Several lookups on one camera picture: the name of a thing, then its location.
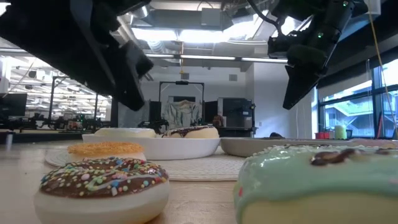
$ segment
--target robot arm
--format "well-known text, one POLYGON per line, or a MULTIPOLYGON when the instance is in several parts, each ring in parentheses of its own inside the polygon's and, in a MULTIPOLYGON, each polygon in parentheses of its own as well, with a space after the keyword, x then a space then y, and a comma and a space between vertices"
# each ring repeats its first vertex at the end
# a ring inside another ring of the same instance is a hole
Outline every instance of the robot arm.
MULTIPOLYGON (((258 13, 252 0, 248 3, 258 13)), ((283 107, 291 109, 327 72, 327 63, 348 21, 368 11, 363 0, 276 0, 270 12, 284 21, 287 16, 304 21, 312 16, 310 26, 303 31, 284 35, 283 23, 272 21, 279 31, 276 38, 268 41, 271 58, 287 57, 289 84, 283 107)))
MULTIPOLYGON (((0 36, 41 58, 103 95, 112 95, 127 107, 143 104, 139 79, 153 66, 133 42, 123 46, 109 33, 120 26, 117 16, 150 0, 11 0, 0 17, 0 36)), ((272 21, 248 3, 279 31, 269 39, 269 56, 287 57, 289 74, 284 108, 291 109, 326 74, 327 63, 351 17, 364 14, 363 0, 273 0, 272 21), (287 16, 310 27, 281 32, 287 16)))

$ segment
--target gray plate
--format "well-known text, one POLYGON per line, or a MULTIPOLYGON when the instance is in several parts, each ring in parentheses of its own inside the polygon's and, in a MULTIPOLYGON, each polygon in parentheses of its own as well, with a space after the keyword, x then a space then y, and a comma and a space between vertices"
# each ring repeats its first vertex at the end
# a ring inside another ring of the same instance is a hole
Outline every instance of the gray plate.
POLYGON ((353 146, 354 143, 345 140, 322 139, 261 139, 261 138, 221 138, 221 147, 224 152, 241 157, 252 156, 255 152, 261 152, 267 147, 291 145, 321 145, 353 146))

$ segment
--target donut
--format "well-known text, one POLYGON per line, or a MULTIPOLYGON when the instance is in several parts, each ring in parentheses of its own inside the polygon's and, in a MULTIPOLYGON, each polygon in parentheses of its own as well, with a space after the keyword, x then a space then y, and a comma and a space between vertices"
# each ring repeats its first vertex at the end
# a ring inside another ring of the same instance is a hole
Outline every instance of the donut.
POLYGON ((177 128, 166 131, 162 138, 219 138, 218 131, 212 126, 195 126, 189 128, 177 128))
POLYGON ((155 131, 149 128, 101 128, 94 135, 120 138, 156 138, 155 131))
POLYGON ((111 156, 146 160, 144 148, 131 142, 96 142, 68 146, 71 161, 105 159, 111 156))
POLYGON ((238 224, 393 224, 398 150, 274 146, 246 159, 233 190, 238 224))
POLYGON ((166 171, 140 159, 68 163, 47 175, 34 196, 42 224, 145 223, 169 197, 166 171))

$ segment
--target chocolate drizzle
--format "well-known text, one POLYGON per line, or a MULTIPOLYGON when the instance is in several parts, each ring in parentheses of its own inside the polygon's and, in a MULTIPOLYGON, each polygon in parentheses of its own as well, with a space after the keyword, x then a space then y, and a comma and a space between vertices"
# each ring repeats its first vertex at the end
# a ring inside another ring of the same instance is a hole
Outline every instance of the chocolate drizzle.
POLYGON ((103 198, 139 193, 168 179, 166 171, 151 162, 111 157, 59 167, 43 177, 40 191, 59 197, 103 198))
POLYGON ((311 158, 311 165, 313 166, 326 166, 328 164, 339 164, 346 159, 351 159, 354 155, 365 156, 372 154, 389 155, 391 149, 378 149, 374 153, 361 149, 345 149, 341 152, 319 152, 311 158))
POLYGON ((167 131, 163 136, 171 136, 173 134, 179 134, 181 136, 181 138, 185 138, 185 136, 190 133, 191 131, 199 131, 202 129, 206 129, 206 128, 213 128, 212 126, 195 126, 195 127, 189 127, 189 128, 177 128, 177 129, 173 129, 170 131, 167 131))

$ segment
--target wooden table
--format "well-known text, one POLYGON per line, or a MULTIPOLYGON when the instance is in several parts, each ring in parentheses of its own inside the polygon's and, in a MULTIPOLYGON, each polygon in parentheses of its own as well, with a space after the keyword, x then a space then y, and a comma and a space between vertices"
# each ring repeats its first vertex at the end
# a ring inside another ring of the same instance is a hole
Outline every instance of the wooden table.
MULTIPOLYGON (((78 141, 0 146, 0 223, 39 224, 33 206, 40 179, 53 169, 44 162, 47 152, 78 141)), ((169 203, 151 224, 234 224, 234 182, 171 182, 169 203)))

